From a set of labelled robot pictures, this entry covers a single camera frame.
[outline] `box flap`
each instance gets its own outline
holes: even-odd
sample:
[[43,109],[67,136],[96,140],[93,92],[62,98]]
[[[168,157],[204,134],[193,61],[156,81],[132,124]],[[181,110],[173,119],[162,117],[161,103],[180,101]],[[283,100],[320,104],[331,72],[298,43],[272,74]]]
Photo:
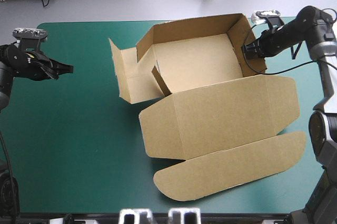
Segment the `box flap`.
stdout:
[[161,102],[156,102],[148,107],[147,113],[140,114],[140,120],[151,122],[142,124],[143,138],[147,135],[153,136],[157,142],[147,144],[145,151],[148,156],[163,156],[174,159],[184,159],[185,154],[180,137],[173,96],[170,95]]
[[[238,20],[231,28],[228,30],[227,34],[232,42],[235,54],[237,59],[240,63],[241,70],[243,77],[253,76],[256,75],[246,64],[243,58],[241,47],[243,42],[250,32],[250,25],[245,16],[242,16],[240,20]],[[249,44],[250,42],[255,40],[254,33],[251,32],[250,36],[248,37],[246,43]],[[249,60],[249,64],[252,66],[253,69],[257,70],[258,72],[264,72],[267,69],[265,65],[264,58],[252,59]]]
[[118,88],[120,90],[120,97],[125,99],[128,102],[131,102],[130,92],[128,89],[128,83],[125,74],[125,68],[123,63],[122,52],[118,47],[109,39],[111,50],[112,50],[112,59],[115,67],[115,75],[118,79]]
[[162,76],[160,75],[157,67],[153,67],[152,74],[153,74],[154,78],[156,79],[156,81],[157,81],[160,89],[162,90],[163,94],[165,96],[168,96],[168,95],[172,94],[170,89],[167,87],[165,81],[163,80]]
[[111,39],[110,45],[121,98],[134,104],[164,96],[151,73],[154,57],[137,63],[136,48],[120,50]]
[[301,159],[305,143],[304,132],[275,136],[168,167],[153,180],[171,199],[195,200],[291,168]]
[[182,145],[178,159],[188,160],[273,137],[299,114],[292,78],[258,75],[172,94],[143,110],[140,123],[149,156],[177,158],[167,154]]
[[137,43],[137,60],[152,44],[224,34],[241,17],[243,14],[216,15],[156,24]]

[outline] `green table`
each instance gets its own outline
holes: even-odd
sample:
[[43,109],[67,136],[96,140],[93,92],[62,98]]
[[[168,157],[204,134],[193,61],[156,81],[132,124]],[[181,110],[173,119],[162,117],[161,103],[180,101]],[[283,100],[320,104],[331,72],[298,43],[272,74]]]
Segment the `green table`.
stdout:
[[[58,81],[15,79],[1,130],[19,182],[22,212],[119,212],[121,208],[200,207],[202,212],[290,212],[303,208],[322,170],[311,143],[290,170],[191,202],[162,195],[154,173],[177,163],[146,155],[139,112],[154,101],[130,105],[118,97],[108,37],[120,48],[135,46],[157,22],[45,23],[42,50],[72,64],[74,74]],[[265,29],[261,26],[256,34]],[[267,59],[269,71],[309,60],[289,50]],[[322,97],[318,67],[311,64],[285,76],[295,78],[301,117],[285,131],[303,130]]]

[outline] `open cardboard box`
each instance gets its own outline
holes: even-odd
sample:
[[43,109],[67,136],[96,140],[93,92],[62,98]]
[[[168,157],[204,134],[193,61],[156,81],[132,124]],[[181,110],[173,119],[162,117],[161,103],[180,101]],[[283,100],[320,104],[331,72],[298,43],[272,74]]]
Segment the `open cardboard box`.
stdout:
[[[241,52],[249,30],[245,16],[231,14],[154,25],[134,48],[111,41],[123,99],[167,96],[143,110],[140,122],[150,157],[186,160],[154,176],[172,199],[282,172],[304,152],[304,133],[277,136],[299,116],[295,82],[253,76]],[[263,59],[250,65],[266,69]]]

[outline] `metal bracket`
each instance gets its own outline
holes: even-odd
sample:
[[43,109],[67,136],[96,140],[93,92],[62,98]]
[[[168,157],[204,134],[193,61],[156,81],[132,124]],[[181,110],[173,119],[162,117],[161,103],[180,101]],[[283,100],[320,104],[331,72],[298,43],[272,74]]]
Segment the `metal bracket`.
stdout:
[[168,216],[169,224],[201,224],[199,208],[171,208]]
[[150,209],[122,209],[118,224],[157,224]]

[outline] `cable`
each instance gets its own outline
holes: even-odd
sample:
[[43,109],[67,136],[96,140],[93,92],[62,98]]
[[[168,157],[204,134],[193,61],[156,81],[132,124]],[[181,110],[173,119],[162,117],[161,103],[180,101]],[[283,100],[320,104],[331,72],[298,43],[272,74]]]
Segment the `cable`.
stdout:
[[[246,41],[247,41],[249,35],[251,34],[253,28],[255,28],[255,27],[256,27],[256,24],[253,25],[253,26],[251,27],[251,29],[249,30],[249,32],[248,32],[248,34],[247,34],[245,40],[243,41],[243,46],[246,44]],[[261,75],[277,75],[277,74],[289,72],[289,71],[291,71],[291,70],[294,70],[294,69],[296,69],[296,68],[302,67],[302,66],[304,66],[304,65],[308,65],[308,64],[311,64],[311,63],[316,63],[316,61],[313,61],[313,60],[312,60],[312,61],[308,61],[308,62],[305,62],[305,63],[300,64],[300,65],[296,65],[296,66],[291,67],[291,68],[289,68],[289,69],[282,70],[282,71],[280,71],[280,72],[276,72],[276,73],[263,73],[263,72],[258,72],[257,70],[255,70],[255,69],[248,63],[248,60],[247,60],[247,58],[246,58],[246,53],[245,53],[244,50],[243,50],[243,46],[242,46],[242,54],[243,54],[243,59],[244,59],[245,63],[247,64],[247,66],[249,67],[250,70],[252,70],[253,72],[255,72],[255,73],[257,73],[257,74],[261,74]]]
[[331,11],[333,11],[335,13],[336,18],[334,20],[332,20],[332,23],[330,23],[330,24],[334,24],[337,21],[337,11],[334,10],[333,8],[324,8],[321,11],[325,11],[325,10],[331,10]]
[[320,58],[319,58],[317,61],[319,61],[319,62],[321,62],[321,63],[324,63],[324,64],[326,64],[326,65],[329,65],[329,66],[331,66],[332,68],[334,68],[335,70],[337,70],[337,67],[334,66],[333,64],[329,63],[329,62],[323,61],[323,60],[321,60]]
[[6,162],[7,162],[7,167],[8,167],[8,173],[9,173],[9,179],[11,182],[11,188],[12,188],[12,198],[13,198],[13,205],[14,205],[14,210],[13,210],[13,219],[12,219],[12,223],[16,224],[16,194],[15,194],[15,189],[14,189],[14,178],[13,178],[13,171],[12,171],[12,165],[11,165],[11,160],[9,159],[9,154],[5,145],[5,140],[2,136],[2,133],[0,131],[0,141],[1,141],[1,145],[2,145],[2,149],[4,151],[5,154],[5,158],[6,158]]

